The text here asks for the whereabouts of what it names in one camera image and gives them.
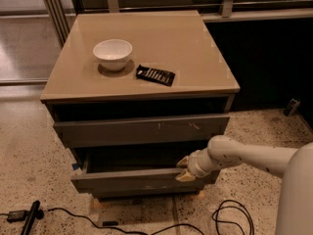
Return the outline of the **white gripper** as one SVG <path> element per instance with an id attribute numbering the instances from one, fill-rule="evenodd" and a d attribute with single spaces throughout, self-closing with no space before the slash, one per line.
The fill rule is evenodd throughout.
<path id="1" fill-rule="evenodd" d="M 194 151 L 189 157 L 180 160 L 176 166 L 184 168 L 175 179 L 179 182 L 191 182 L 196 178 L 203 178 L 211 174 L 214 170 L 219 170 L 222 163 L 214 159 L 207 148 Z"/>

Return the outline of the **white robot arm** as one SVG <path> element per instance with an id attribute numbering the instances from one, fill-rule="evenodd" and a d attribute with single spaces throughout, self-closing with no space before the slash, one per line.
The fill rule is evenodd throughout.
<path id="1" fill-rule="evenodd" d="M 204 178 L 213 171 L 251 165 L 282 179 L 276 235 L 313 235 L 313 143 L 298 149 L 240 143 L 225 135 L 184 157 L 177 166 L 180 182 Z"/>

